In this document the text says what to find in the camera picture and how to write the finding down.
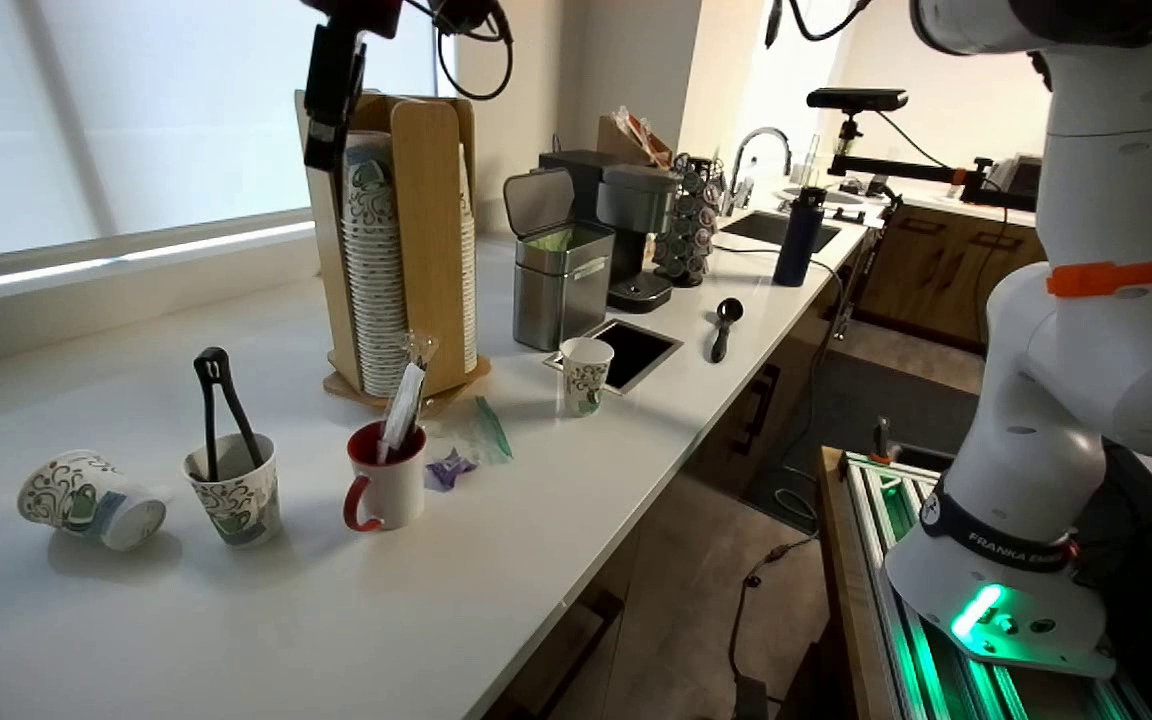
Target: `floor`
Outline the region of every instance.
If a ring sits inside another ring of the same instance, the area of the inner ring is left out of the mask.
[[[961,392],[981,392],[981,355],[851,324],[832,350],[888,365]],[[774,697],[785,697],[803,651],[824,633],[828,595],[817,538],[699,480],[673,480],[640,526],[602,571],[602,586],[624,595],[581,675],[569,683],[555,720],[716,720],[736,716],[728,635],[741,579],[791,545],[779,563],[761,567],[747,592],[736,665]],[[512,683],[512,700],[541,709],[572,647],[596,633],[596,615],[572,612]]]

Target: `white countertop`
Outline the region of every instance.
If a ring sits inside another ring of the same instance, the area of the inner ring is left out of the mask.
[[[844,226],[817,261],[842,263],[861,236]],[[370,407],[321,388],[321,284],[0,360],[0,716],[484,712],[828,278],[812,263],[803,286],[774,286],[767,243],[720,243],[747,251],[716,251],[708,284],[632,314],[684,343],[589,420],[553,417],[553,366],[510,337],[512,243],[484,243],[480,392],[512,460],[382,537],[342,523],[344,438]],[[708,365],[704,311],[726,296],[746,319]],[[186,480],[204,343],[228,349],[253,422],[277,438],[283,537],[267,549],[226,549]],[[63,447],[168,495],[143,551],[17,514],[21,480]]]

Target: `small cup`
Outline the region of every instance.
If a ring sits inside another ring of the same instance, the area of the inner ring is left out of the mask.
[[[186,470],[226,545],[282,537],[282,480],[267,435],[257,430],[257,460],[239,430],[216,435],[216,480],[209,480],[209,447],[189,453]]]
[[[596,337],[572,337],[562,343],[562,417],[589,417],[606,403],[610,366],[617,349]]]
[[[353,483],[344,523],[355,532],[405,526],[423,513],[423,426],[413,422],[405,447],[382,463],[384,420],[350,435]]]
[[[132,480],[95,453],[60,453],[21,483],[17,513],[111,551],[132,551],[159,532],[168,505],[132,491]]]

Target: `tongs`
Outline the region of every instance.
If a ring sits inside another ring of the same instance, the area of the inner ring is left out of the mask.
[[[201,372],[201,385],[204,385],[209,480],[220,476],[220,468],[216,468],[220,463],[216,460],[216,401],[212,401],[216,385],[226,392],[228,417],[239,422],[253,468],[259,468],[259,444],[257,444],[257,430],[253,430],[247,412],[239,403],[239,392],[232,388],[228,350],[212,343],[193,360],[193,366]]]

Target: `spoon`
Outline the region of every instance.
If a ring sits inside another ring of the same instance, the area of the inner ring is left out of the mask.
[[[713,319],[720,324],[720,337],[708,349],[708,360],[720,365],[728,355],[728,327],[746,314],[746,303],[736,296],[720,298],[720,309],[713,309]]]

